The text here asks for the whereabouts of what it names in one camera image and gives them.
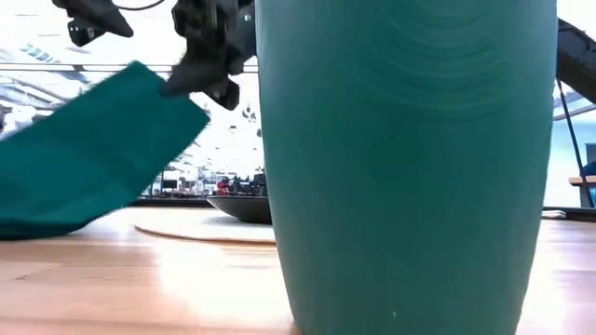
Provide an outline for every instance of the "teal vase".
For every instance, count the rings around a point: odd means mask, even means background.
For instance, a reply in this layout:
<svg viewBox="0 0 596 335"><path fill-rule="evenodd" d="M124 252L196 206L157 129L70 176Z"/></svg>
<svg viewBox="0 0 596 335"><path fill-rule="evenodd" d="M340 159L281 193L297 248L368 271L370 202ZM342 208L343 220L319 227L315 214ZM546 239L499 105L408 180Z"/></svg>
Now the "teal vase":
<svg viewBox="0 0 596 335"><path fill-rule="evenodd" d="M257 1L267 181L305 335L513 335L554 0Z"/></svg>

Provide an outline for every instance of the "teal fabric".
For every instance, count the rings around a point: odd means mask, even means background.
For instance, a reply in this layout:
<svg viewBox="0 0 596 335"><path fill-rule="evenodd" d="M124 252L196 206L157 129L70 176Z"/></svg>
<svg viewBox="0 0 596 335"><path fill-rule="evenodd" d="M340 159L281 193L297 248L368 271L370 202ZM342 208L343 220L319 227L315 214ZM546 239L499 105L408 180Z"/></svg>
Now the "teal fabric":
<svg viewBox="0 0 596 335"><path fill-rule="evenodd" d="M555 0L258 0L256 17L298 327L513 335L547 175Z"/></svg>
<svg viewBox="0 0 596 335"><path fill-rule="evenodd" d="M0 141L0 239L68 234L134 201L209 121L162 83L131 63Z"/></svg>

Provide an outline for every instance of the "wooden table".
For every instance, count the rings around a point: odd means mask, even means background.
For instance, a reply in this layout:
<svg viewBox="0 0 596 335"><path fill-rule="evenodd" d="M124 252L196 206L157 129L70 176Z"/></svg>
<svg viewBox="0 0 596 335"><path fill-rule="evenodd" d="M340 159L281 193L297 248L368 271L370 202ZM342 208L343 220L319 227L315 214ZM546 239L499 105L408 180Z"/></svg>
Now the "wooden table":
<svg viewBox="0 0 596 335"><path fill-rule="evenodd" d="M131 208L70 236L0 244L2 335L265 335L292 327L275 248L154 237ZM596 331L596 224L544 221L520 335Z"/></svg>

